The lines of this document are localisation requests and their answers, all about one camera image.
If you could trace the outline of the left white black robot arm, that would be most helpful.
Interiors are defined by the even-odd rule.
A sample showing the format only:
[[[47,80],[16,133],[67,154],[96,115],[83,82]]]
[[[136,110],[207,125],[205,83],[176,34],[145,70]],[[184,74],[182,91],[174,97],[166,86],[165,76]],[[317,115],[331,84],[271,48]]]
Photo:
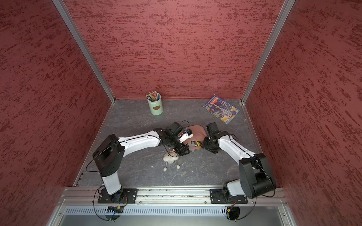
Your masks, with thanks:
[[[158,129],[132,137],[109,135],[93,153],[93,160],[99,170],[103,185],[109,195],[121,193],[118,169],[123,157],[149,147],[171,147],[177,155],[189,154],[183,142],[193,137],[191,129]]]

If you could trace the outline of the pink corduroy shoulder bag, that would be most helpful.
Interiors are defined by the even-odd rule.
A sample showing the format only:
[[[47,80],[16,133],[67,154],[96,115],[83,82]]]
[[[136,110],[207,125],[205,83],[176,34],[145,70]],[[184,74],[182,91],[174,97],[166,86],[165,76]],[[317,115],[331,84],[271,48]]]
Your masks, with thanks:
[[[205,129],[201,125],[192,125],[187,127],[192,131],[193,136],[186,139],[183,143],[189,147],[192,152],[200,150],[204,139],[207,137]]]

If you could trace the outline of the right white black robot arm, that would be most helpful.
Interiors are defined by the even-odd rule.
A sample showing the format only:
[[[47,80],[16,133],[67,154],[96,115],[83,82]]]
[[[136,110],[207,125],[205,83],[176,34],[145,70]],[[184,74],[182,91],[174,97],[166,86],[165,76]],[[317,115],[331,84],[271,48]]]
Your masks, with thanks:
[[[254,153],[239,144],[232,134],[220,131],[216,123],[206,126],[208,137],[204,138],[202,148],[212,152],[226,152],[239,166],[239,179],[227,182],[224,186],[225,199],[246,196],[254,199],[265,196],[277,187],[267,157]]]

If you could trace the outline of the white plush keychain decoration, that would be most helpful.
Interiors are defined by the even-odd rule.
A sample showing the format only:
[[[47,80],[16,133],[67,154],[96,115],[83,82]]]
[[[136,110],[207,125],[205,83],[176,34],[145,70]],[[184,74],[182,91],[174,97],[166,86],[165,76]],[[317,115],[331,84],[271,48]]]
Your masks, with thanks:
[[[169,164],[176,164],[176,168],[180,169],[181,166],[177,163],[177,160],[179,159],[179,155],[177,153],[171,152],[171,153],[166,153],[163,157],[163,161],[166,163],[166,166],[163,168],[163,171],[166,172],[167,171],[167,166]]]

